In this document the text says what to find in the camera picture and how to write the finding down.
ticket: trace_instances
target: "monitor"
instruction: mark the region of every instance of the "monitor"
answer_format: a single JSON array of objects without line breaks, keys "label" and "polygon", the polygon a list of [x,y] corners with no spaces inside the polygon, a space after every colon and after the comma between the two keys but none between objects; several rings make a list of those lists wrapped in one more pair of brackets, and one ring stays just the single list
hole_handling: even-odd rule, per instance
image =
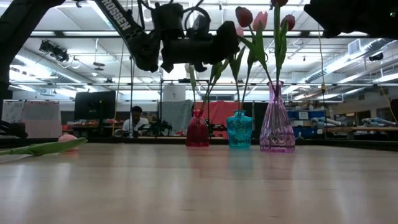
[{"label": "monitor", "polygon": [[114,117],[115,91],[77,93],[75,99],[75,120],[107,119]]}]

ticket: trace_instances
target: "pink flower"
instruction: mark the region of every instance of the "pink flower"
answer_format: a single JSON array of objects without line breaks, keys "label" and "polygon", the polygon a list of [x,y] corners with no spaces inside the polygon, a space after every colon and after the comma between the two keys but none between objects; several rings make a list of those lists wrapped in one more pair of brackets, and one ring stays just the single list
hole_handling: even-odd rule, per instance
[{"label": "pink flower", "polygon": [[280,26],[283,27],[285,22],[287,22],[287,30],[291,31],[294,28],[294,25],[296,25],[296,18],[293,15],[287,15],[282,19]]},{"label": "pink flower", "polygon": [[235,27],[236,35],[243,37],[243,28],[241,26]]},{"label": "pink flower", "polygon": [[251,11],[245,7],[238,6],[235,9],[235,16],[238,19],[238,23],[241,25],[241,27],[248,27],[253,21],[253,15],[251,14]]},{"label": "pink flower", "polygon": [[260,22],[262,24],[262,29],[263,30],[266,29],[267,20],[268,20],[268,12],[265,12],[265,13],[259,12],[253,21],[254,31],[257,31],[257,28],[259,27]]},{"label": "pink flower", "polygon": [[275,6],[275,4],[278,3],[279,7],[282,7],[286,5],[288,1],[289,0],[271,0],[271,4]]}]

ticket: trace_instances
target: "desk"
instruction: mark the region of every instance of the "desk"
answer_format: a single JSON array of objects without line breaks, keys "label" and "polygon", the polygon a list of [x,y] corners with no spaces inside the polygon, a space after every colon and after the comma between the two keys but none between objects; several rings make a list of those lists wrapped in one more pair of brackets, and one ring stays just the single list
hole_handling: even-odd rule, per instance
[{"label": "desk", "polygon": [[388,138],[394,138],[398,134],[398,128],[395,127],[334,127],[327,128],[329,133],[348,133],[349,139],[354,139],[354,133],[356,131],[376,131],[376,132],[385,132],[388,135]]},{"label": "desk", "polygon": [[398,154],[85,144],[2,163],[0,223],[396,224]]}]

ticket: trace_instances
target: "vase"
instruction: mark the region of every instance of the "vase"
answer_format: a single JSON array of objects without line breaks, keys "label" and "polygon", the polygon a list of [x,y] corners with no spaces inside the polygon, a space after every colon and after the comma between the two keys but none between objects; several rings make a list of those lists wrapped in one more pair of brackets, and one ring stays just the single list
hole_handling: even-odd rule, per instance
[{"label": "vase", "polygon": [[281,97],[281,86],[269,86],[269,102],[262,122],[260,149],[266,152],[294,152],[295,137]]},{"label": "vase", "polygon": [[244,114],[244,110],[236,110],[226,119],[230,149],[250,149],[253,119]]},{"label": "vase", "polygon": [[209,146],[209,130],[202,116],[203,110],[193,110],[193,117],[188,125],[186,146]]}]

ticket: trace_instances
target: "man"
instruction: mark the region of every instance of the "man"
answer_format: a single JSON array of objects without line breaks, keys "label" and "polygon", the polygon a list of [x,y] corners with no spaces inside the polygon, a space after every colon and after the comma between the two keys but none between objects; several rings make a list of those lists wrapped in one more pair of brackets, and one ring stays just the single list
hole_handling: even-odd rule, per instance
[{"label": "man", "polygon": [[139,106],[133,106],[130,112],[130,118],[132,119],[132,124],[130,123],[130,119],[127,119],[123,123],[123,131],[129,132],[130,138],[133,137],[134,131],[138,132],[138,134],[142,134],[138,131],[138,128],[143,124],[149,124],[148,119],[141,118],[142,108]]}]

